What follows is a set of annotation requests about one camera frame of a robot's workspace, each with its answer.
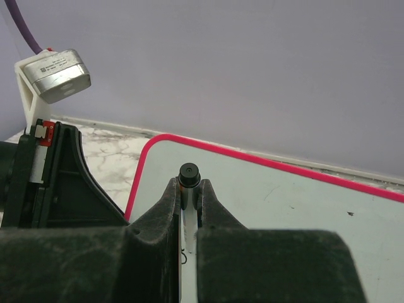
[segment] white wall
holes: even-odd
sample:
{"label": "white wall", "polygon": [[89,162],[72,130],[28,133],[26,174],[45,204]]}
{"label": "white wall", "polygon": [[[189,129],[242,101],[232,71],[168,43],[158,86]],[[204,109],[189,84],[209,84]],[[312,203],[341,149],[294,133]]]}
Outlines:
{"label": "white wall", "polygon": [[14,75],[14,63],[18,60],[17,48],[0,15],[0,141],[25,127],[23,106]]}
{"label": "white wall", "polygon": [[92,72],[57,113],[404,176],[404,1],[18,3]]}

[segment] table surface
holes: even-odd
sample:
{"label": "table surface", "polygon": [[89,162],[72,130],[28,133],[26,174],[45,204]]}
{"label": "table surface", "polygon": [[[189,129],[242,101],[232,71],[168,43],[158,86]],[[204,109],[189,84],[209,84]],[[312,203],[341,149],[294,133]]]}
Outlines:
{"label": "table surface", "polygon": [[[138,166],[142,148],[149,141],[151,136],[149,134],[144,133],[143,134],[129,133],[129,132],[121,133],[119,131],[104,130],[99,129],[97,127],[91,127],[89,125],[82,126],[79,124],[73,124],[71,122],[68,122],[68,124],[77,126],[79,130],[82,132],[83,151],[90,172],[97,180],[97,182],[105,189],[107,194],[117,203],[117,205],[122,210],[125,210],[128,202],[129,192],[131,190],[133,182],[134,173]],[[18,133],[12,138],[10,138],[8,141],[17,143],[20,135],[21,133]],[[160,155],[160,158],[165,159],[166,154]],[[204,173],[203,169],[201,170],[203,177],[214,179],[213,176],[209,176],[208,174]],[[330,173],[331,175],[341,175],[336,172],[328,172],[328,173]],[[172,176],[173,175],[170,173],[166,177],[169,179],[169,177]],[[404,193],[403,186],[397,186],[383,181],[369,180],[352,175],[344,175],[344,177],[350,180],[359,181],[361,183],[372,185],[375,187],[396,191],[397,193]],[[165,177],[162,178],[162,184],[166,184],[168,182],[168,179],[164,178]],[[213,186],[220,198],[221,195],[220,188],[218,188],[217,183],[215,184],[213,184]],[[276,205],[276,199],[279,197],[279,194],[282,193],[283,191],[280,191],[281,189],[280,187],[275,189],[276,186],[274,186],[274,184],[270,186],[271,188],[262,187],[263,192],[258,191],[257,194],[258,193],[264,194],[263,200],[266,200],[265,203],[267,203],[268,205],[274,205],[272,201],[275,201]],[[161,193],[162,191],[160,192],[159,190],[156,191],[157,196]],[[235,201],[238,204],[242,205],[243,204],[242,196],[239,196]],[[306,208],[306,210],[302,210],[300,208],[301,206],[306,207],[307,205],[303,204],[297,208],[297,205],[293,205],[292,203],[290,203],[289,205],[285,206],[285,209],[283,209],[282,212],[276,213],[276,215],[275,213],[271,213],[272,217],[266,217],[264,213],[259,213],[258,215],[261,216],[261,218],[264,218],[266,221],[270,221],[272,224],[275,225],[279,224],[274,228],[277,227],[292,228],[296,226],[294,225],[297,224],[296,222],[299,222],[299,218],[297,218],[297,221],[291,222],[291,225],[288,224],[288,220],[286,221],[284,220],[285,218],[287,217],[293,218],[294,215],[296,216],[297,213],[300,213],[301,215],[304,215],[310,220],[313,220],[314,218],[314,222],[317,222],[316,224],[319,224],[319,222],[321,223],[322,221],[326,220],[326,217],[324,217],[324,211],[328,212],[331,210],[332,212],[332,210],[335,208],[335,205],[329,205],[330,207],[328,210],[323,208],[315,208],[312,210],[310,210],[310,208]],[[364,239],[360,236],[360,230],[357,230],[358,226],[360,225],[356,223],[353,224],[353,222],[362,222],[363,224],[362,227],[367,230],[368,236],[372,237],[371,234],[373,233],[377,235],[377,238],[379,239],[379,242],[376,241],[371,245],[374,248],[374,250],[372,252],[362,254],[363,261],[359,262],[359,263],[365,262],[370,264],[370,266],[368,267],[361,266],[359,268],[362,281],[364,280],[366,281],[365,289],[367,292],[367,296],[369,298],[369,302],[403,301],[402,300],[402,298],[404,297],[403,292],[397,291],[398,289],[401,289],[401,284],[402,281],[404,280],[402,270],[403,268],[401,268],[400,266],[396,266],[396,261],[394,260],[394,258],[392,259],[391,256],[389,255],[389,250],[397,252],[400,251],[401,249],[400,244],[401,240],[399,241],[398,239],[396,239],[397,242],[394,245],[392,244],[393,243],[392,241],[394,241],[397,235],[395,231],[398,230],[398,227],[401,224],[400,222],[397,222],[397,220],[400,221],[402,219],[400,212],[395,213],[394,216],[393,214],[391,214],[391,218],[389,216],[381,215],[380,220],[377,221],[378,223],[373,225],[371,223],[372,222],[371,218],[367,217],[367,215],[371,213],[371,211],[369,211],[370,206],[368,206],[367,208],[359,208],[359,209],[357,209],[356,207],[352,207],[350,205],[344,205],[344,206],[349,207],[347,209],[344,209],[343,211],[341,210],[340,215],[343,220],[342,221],[343,224],[347,224],[347,233],[350,234],[352,238],[352,240],[350,241],[354,242],[358,241],[359,243],[362,243],[364,241]],[[246,222],[243,222],[243,219],[241,219],[241,221],[242,223],[248,226]],[[380,242],[383,237],[389,240],[387,244],[385,244],[385,242],[383,243]],[[352,251],[356,259],[355,254],[357,254],[357,252],[355,252],[355,249],[352,249]],[[186,268],[186,266],[188,268],[194,268],[195,266],[194,256],[188,256],[188,262],[184,268]],[[187,283],[186,285],[184,285],[185,287],[187,288],[194,287],[195,282],[194,275],[190,275],[190,277],[185,281]],[[391,290],[391,293],[386,296],[384,295],[385,290],[386,291]]]}
{"label": "table surface", "polygon": [[[307,171],[306,177],[172,139],[156,137],[153,141],[140,158],[134,207],[127,209],[131,211],[127,213],[130,222],[160,199],[168,180],[178,174],[182,164],[193,162],[202,178],[212,182],[219,201],[246,227],[335,231],[352,252],[369,302],[403,302],[402,194],[390,195],[401,201],[397,202],[381,197],[389,196],[389,192],[336,177],[312,171]],[[344,184],[367,193],[341,186]],[[185,302],[197,302],[195,255],[187,256],[182,269],[182,294]]]}

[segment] cylindrical object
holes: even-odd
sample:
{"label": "cylindrical object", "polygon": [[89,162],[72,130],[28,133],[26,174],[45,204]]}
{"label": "cylindrical object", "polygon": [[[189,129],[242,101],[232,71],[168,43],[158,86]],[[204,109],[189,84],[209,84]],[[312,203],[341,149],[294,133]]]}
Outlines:
{"label": "cylindrical object", "polygon": [[181,191],[182,219],[184,221],[184,238],[187,251],[192,253],[195,249],[196,232],[198,231],[198,204],[199,184],[201,175],[198,167],[193,163],[181,166],[178,176]]}
{"label": "cylindrical object", "polygon": [[4,211],[17,144],[0,142],[0,211]]}

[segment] red table edge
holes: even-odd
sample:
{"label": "red table edge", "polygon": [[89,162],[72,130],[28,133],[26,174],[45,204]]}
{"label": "red table edge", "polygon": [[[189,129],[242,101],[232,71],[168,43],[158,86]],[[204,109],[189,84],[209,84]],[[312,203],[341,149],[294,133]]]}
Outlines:
{"label": "red table edge", "polygon": [[304,169],[302,167],[296,167],[296,166],[293,166],[290,164],[277,162],[277,161],[270,160],[267,158],[257,157],[257,156],[250,155],[247,153],[242,153],[241,151],[231,150],[231,149],[224,148],[221,146],[200,142],[197,140],[177,136],[174,134],[159,134],[159,135],[153,137],[152,139],[150,139],[141,151],[138,167],[136,169],[131,192],[129,194],[128,204],[126,205],[126,211],[125,211],[126,220],[129,220],[131,213],[132,213],[134,199],[136,197],[136,192],[139,187],[140,177],[141,177],[141,174],[143,171],[143,167],[145,166],[147,154],[148,154],[150,148],[154,144],[156,144],[160,141],[173,141],[173,142],[180,143],[183,145],[200,148],[202,150],[208,150],[209,152],[219,153],[221,155],[233,157],[233,158],[236,158],[239,160],[248,161],[248,162],[256,163],[259,165],[271,167],[272,169],[278,169],[278,170],[282,170],[284,172],[290,172],[291,174],[301,175],[303,177],[311,178],[311,179],[318,180],[321,182],[327,182],[327,183],[334,184],[337,186],[342,186],[345,188],[353,189],[355,191],[361,191],[363,193],[372,194],[374,196],[379,196],[382,198],[404,203],[404,194],[394,193],[392,191],[388,191],[385,189],[376,188],[376,187],[368,186],[365,184],[357,183],[354,181],[342,179],[339,177],[335,177],[333,175],[322,174],[320,172],[315,172],[313,170]]}

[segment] red part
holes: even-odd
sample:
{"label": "red part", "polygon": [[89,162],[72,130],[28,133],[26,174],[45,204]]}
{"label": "red part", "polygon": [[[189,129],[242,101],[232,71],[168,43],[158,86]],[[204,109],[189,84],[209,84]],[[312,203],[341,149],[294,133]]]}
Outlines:
{"label": "red part", "polygon": [[46,127],[46,136],[44,139],[39,140],[39,145],[50,147],[53,141],[53,133],[55,131],[55,122],[52,121],[44,121],[42,123],[43,127]]}
{"label": "red part", "polygon": [[290,164],[285,164],[285,163],[277,162],[274,160],[269,160],[269,159],[249,155],[247,153],[242,153],[241,151],[229,150],[228,148],[188,139],[188,138],[181,137],[181,136],[176,136],[174,134],[159,134],[158,136],[150,139],[141,151],[138,168],[136,169],[131,193],[129,194],[129,201],[128,201],[128,204],[126,205],[126,211],[125,211],[126,220],[129,220],[131,213],[132,213],[132,209],[134,206],[134,199],[136,197],[136,192],[138,191],[140,177],[141,177],[141,173],[143,171],[143,167],[145,166],[147,153],[148,153],[149,149],[155,143],[157,143],[159,141],[165,141],[165,140],[173,141],[173,142],[180,143],[183,145],[193,146],[196,148],[200,148],[202,150],[208,150],[209,152],[219,153],[221,155],[233,157],[233,158],[236,158],[239,160],[256,163],[259,165],[271,167],[273,169],[283,170],[284,172],[290,172],[291,174],[301,175],[303,177],[311,178],[311,179],[318,180],[321,182],[326,182],[326,183],[342,186],[345,188],[353,189],[354,191],[361,191],[363,193],[372,194],[374,196],[379,196],[382,198],[404,203],[404,194],[394,193],[392,191],[387,191],[385,189],[376,188],[376,187],[368,186],[365,184],[356,183],[354,181],[349,181],[346,179],[334,177],[333,175],[326,175],[326,174],[322,174],[320,172],[315,172],[315,171],[309,170],[309,169],[303,169],[301,167],[296,167],[296,166],[293,166]]}

